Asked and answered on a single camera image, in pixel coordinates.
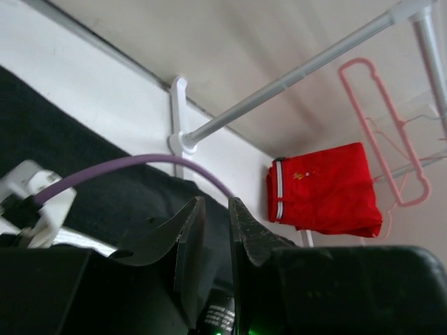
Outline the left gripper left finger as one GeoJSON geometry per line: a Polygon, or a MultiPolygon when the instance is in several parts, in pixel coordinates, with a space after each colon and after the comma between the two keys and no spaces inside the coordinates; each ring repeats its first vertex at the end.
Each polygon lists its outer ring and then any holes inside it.
{"type": "Polygon", "coordinates": [[[205,200],[104,256],[1,236],[2,334],[186,334],[198,319],[205,200]]]}

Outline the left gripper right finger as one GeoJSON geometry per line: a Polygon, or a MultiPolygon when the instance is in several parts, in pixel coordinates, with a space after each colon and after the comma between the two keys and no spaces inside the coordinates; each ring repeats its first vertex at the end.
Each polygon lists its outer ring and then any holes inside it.
{"type": "Polygon", "coordinates": [[[445,334],[446,271],[415,246],[300,248],[228,202],[237,334],[445,334]]]}

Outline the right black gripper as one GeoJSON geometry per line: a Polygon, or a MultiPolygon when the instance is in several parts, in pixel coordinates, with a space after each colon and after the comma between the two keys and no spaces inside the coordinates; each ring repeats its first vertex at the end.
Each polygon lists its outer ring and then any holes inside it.
{"type": "Polygon", "coordinates": [[[249,328],[237,331],[236,307],[233,286],[215,279],[196,323],[195,334],[250,334],[249,328]]]}

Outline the black trousers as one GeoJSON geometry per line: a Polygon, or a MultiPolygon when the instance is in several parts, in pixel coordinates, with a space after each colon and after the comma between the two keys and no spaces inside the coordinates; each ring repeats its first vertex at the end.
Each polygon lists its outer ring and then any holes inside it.
{"type": "MultiPolygon", "coordinates": [[[[1,70],[1,173],[27,159],[65,177],[122,158],[125,152],[77,122],[6,69],[1,70]]],[[[122,247],[149,230],[150,218],[170,218],[203,192],[148,165],[137,165],[77,187],[69,228],[122,247]]],[[[205,195],[203,280],[233,282],[227,204],[205,195]]]]}

